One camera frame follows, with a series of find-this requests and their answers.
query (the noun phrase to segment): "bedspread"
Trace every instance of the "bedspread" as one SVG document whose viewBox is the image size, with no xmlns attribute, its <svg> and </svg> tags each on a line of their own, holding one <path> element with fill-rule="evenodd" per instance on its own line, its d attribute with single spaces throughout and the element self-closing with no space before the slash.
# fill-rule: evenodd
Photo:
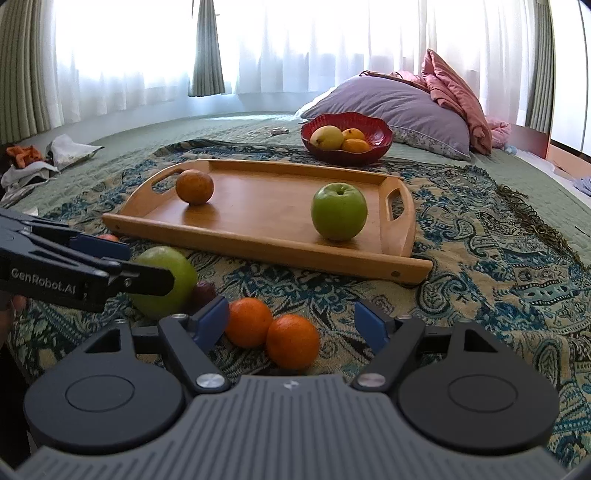
<svg viewBox="0 0 591 480">
<path fill-rule="evenodd" d="M 112 173 L 45 217 L 102 233 L 101 214 L 117 209 L 157 171 L 196 157 L 317 163 L 302 147 L 192 140 L 163 147 Z M 309 317 L 322 338 L 310 374 L 333 372 L 350 380 L 371 358 L 353 324 L 358 299 L 368 299 L 389 314 L 412 312 L 430 325 L 450 326 L 467 319 L 480 323 L 553 383 L 560 415 L 547 448 L 564 466 L 576 466 L 591 448 L 591 274 L 566 249 L 548 246 L 526 228 L 515 212 L 532 217 L 531 212 L 480 168 L 384 158 L 370 170 L 403 177 L 413 194 L 414 256 L 434 265 L 428 282 L 416 288 L 201 251 L 186 255 L 202 279 L 214 282 L 229 300 L 256 296 L 275 315 Z M 160 191 L 174 187 L 172 177 L 167 181 L 157 186 Z M 134 256 L 152 246 L 123 240 Z M 143 322 L 124 294 L 110 300 L 101 314 L 32 301 L 16 322 L 9 345 L 32 380 L 119 316 Z M 263 349 L 236 348 L 225 338 L 210 357 L 231 378 L 272 373 Z"/>
</svg>

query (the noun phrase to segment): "fringe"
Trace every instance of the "fringe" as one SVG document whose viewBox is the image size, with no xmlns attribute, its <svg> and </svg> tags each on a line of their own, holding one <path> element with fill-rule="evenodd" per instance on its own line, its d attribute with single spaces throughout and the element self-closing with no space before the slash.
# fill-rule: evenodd
<svg viewBox="0 0 591 480">
<path fill-rule="evenodd" d="M 497 185 L 496 192 L 507 202 L 521 227 L 528 233 L 536 235 L 545 245 L 554 249 L 560 255 L 567 254 L 583 270 L 591 269 L 591 266 L 586 267 L 583 265 L 581 257 L 570 247 L 562 233 L 546 224 L 537 212 L 524 202 L 524 199 L 528 198 L 527 195 L 517 190 L 511 190 L 506 185 Z"/>
</svg>

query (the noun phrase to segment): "circular mount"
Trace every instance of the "circular mount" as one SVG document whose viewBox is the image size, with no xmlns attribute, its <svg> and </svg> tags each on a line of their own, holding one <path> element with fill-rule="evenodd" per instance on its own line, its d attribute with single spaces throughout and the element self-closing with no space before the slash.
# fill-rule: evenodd
<svg viewBox="0 0 591 480">
<path fill-rule="evenodd" d="M 36 441 L 86 455 L 149 442 L 171 427 L 183 408 L 177 379 L 130 352 L 73 352 L 33 383 L 24 401 Z"/>
<path fill-rule="evenodd" d="M 512 352 L 464 352 L 402 382 L 398 405 L 423 435 L 478 455 L 544 444 L 558 413 L 552 384 Z"/>
</svg>

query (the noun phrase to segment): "metal screw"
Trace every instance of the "metal screw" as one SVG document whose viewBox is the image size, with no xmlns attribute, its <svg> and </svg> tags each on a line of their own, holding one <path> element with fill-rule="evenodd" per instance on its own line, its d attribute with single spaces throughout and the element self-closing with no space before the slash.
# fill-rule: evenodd
<svg viewBox="0 0 591 480">
<path fill-rule="evenodd" d="M 226 382 L 220 374 L 203 374 L 197 377 L 195 383 L 201 388 L 214 389 L 221 387 Z"/>
<path fill-rule="evenodd" d="M 357 379 L 361 387 L 378 388 L 386 383 L 386 378 L 380 374 L 362 374 Z"/>
</svg>

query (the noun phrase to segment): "pink blanket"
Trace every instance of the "pink blanket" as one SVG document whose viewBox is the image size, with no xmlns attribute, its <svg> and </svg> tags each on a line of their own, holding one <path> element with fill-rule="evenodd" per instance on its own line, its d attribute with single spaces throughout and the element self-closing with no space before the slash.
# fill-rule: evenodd
<svg viewBox="0 0 591 480">
<path fill-rule="evenodd" d="M 491 116 L 487 116 L 486 121 L 492 133 L 492 148 L 505 148 L 511 136 L 511 124 Z"/>
<path fill-rule="evenodd" d="M 420 75 L 410 72 L 393 72 L 431 94 L 439 106 L 453 110 L 468 125 L 470 146 L 479 153 L 489 155 L 492 150 L 492 132 L 478 98 L 468 84 L 436 52 L 427 50 Z"/>
</svg>

